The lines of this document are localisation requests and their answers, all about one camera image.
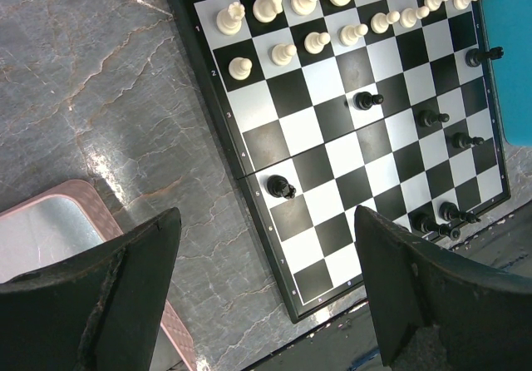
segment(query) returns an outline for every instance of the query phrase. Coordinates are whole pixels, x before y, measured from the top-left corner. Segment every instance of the teal object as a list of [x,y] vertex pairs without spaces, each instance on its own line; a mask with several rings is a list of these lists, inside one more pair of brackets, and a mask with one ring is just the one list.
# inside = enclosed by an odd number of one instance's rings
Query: teal object
[[490,47],[505,55],[493,62],[505,139],[532,146],[532,0],[483,0]]

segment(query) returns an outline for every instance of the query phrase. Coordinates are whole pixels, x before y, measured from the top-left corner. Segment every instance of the chessboard frame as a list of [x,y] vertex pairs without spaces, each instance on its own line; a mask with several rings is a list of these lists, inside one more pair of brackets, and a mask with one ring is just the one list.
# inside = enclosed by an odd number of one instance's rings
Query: chessboard frame
[[[222,78],[216,72],[217,66],[210,54],[209,45],[206,41],[205,35],[198,28],[198,26],[200,26],[200,20],[195,11],[195,3],[204,0],[167,1],[175,17],[175,23],[185,45],[185,49],[195,72],[200,90],[204,96],[209,114],[213,119],[214,127],[221,141],[221,145],[224,148],[229,167],[234,178],[239,183],[240,190],[244,194],[249,212],[259,233],[264,251],[268,257],[268,262],[272,268],[275,279],[277,280],[279,291],[286,304],[288,315],[292,322],[296,324],[319,309],[340,299],[350,291],[362,286],[362,275],[359,275],[352,280],[352,286],[349,289],[337,287],[324,294],[321,298],[315,299],[305,305],[302,305],[299,301],[293,299],[296,289],[295,283],[292,279],[285,277],[285,275],[290,275],[288,265],[276,255],[276,253],[280,253],[281,248],[277,236],[275,235],[275,231],[272,228],[273,222],[268,215],[268,207],[266,206],[264,198],[260,195],[260,184],[254,174],[255,170],[251,165],[251,161],[246,156],[245,152],[241,151],[242,148],[245,148],[242,137],[230,133],[231,131],[238,130],[236,120],[231,115],[229,99],[225,95]],[[481,3],[473,2],[472,7],[479,49],[485,50],[488,45]],[[497,150],[497,161],[501,175],[507,176],[505,156],[501,140],[500,112],[496,96],[495,79],[492,75],[491,65],[483,64],[482,68],[485,77],[488,107],[490,109],[490,114],[495,118],[495,128],[493,132],[495,148]],[[483,215],[510,198],[508,179],[504,178],[502,184],[502,193],[493,198],[491,202],[480,204],[475,208],[477,215]],[[454,222],[452,224],[453,226],[461,227],[465,223]],[[427,239],[438,241],[440,237],[432,233],[427,236]]]

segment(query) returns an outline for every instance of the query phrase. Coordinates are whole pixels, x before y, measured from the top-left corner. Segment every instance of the marble floor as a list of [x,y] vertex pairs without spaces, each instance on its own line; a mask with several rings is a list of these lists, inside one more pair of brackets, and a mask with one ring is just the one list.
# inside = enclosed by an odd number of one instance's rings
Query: marble floor
[[[0,103],[0,210],[73,178],[123,230],[180,208],[169,300],[199,370],[241,369],[364,296],[290,322],[165,0],[0,0]],[[532,150],[505,155],[512,198],[478,229],[532,198]]]

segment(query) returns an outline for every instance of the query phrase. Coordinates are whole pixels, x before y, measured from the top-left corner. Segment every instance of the black pawn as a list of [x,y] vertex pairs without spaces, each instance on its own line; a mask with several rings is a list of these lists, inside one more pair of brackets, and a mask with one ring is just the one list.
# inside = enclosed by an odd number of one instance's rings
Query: black pawn
[[296,189],[282,176],[269,177],[266,188],[270,195],[276,198],[293,199],[296,197]]
[[445,221],[460,220],[469,224],[479,223],[480,219],[470,211],[460,211],[454,203],[445,202],[440,206],[440,217]]
[[478,146],[484,143],[484,138],[480,138],[479,136],[471,138],[464,132],[457,132],[451,139],[452,145],[456,149],[469,148],[470,146]]
[[469,67],[478,67],[480,64],[491,59],[501,59],[505,55],[505,50],[502,47],[491,48],[488,52],[481,52],[478,49],[470,49],[465,55],[465,63]]
[[423,234],[437,232],[439,236],[448,236],[452,240],[460,239],[460,230],[451,228],[448,225],[439,225],[428,215],[420,215],[414,220],[414,228]]
[[422,111],[417,117],[417,122],[421,127],[430,127],[436,123],[447,123],[450,117],[446,113],[436,113],[435,111]]
[[354,102],[361,111],[369,111],[373,105],[381,105],[384,102],[384,96],[381,94],[372,95],[370,92],[359,92],[355,96]]

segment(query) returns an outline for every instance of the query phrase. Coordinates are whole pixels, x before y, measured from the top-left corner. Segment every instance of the chessboard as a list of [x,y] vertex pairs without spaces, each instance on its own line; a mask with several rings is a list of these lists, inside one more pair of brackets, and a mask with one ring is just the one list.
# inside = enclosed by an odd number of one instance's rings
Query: chessboard
[[[318,0],[307,16],[283,0],[271,22],[254,16],[257,0],[168,1],[294,323],[362,283],[358,205],[436,240],[416,229],[421,215],[460,227],[441,218],[443,203],[479,216],[510,197],[490,64],[466,64],[469,50],[487,50],[481,1],[443,2],[410,28],[370,27],[349,47],[345,26],[424,0]],[[234,2],[245,17],[226,35],[217,17]],[[305,47],[312,32],[330,35],[315,54]],[[278,44],[297,48],[282,67],[272,62]],[[253,65],[244,79],[229,71],[237,57]],[[362,110],[361,93],[383,102]],[[423,112],[446,118],[423,126]],[[456,147],[457,133],[484,144]],[[273,176],[289,198],[272,195]]]

